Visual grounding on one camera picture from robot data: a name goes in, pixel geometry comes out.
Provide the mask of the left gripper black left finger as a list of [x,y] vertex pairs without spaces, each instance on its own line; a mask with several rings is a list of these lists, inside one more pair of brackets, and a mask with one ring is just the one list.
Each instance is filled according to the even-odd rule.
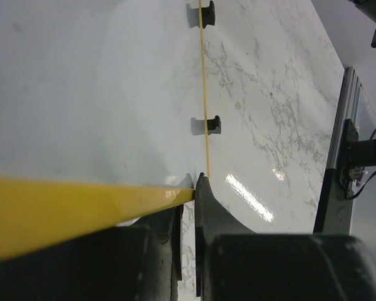
[[176,300],[182,206],[0,261],[0,300]]

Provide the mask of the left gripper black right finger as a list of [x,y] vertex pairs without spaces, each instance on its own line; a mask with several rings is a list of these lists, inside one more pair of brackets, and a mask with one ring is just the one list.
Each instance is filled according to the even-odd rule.
[[376,266],[360,240],[256,233],[215,198],[204,174],[194,209],[201,300],[376,300]]

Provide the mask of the yellow framed whiteboard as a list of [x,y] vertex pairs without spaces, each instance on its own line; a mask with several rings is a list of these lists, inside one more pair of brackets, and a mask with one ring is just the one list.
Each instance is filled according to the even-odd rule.
[[0,1],[0,261],[184,204],[206,1]]

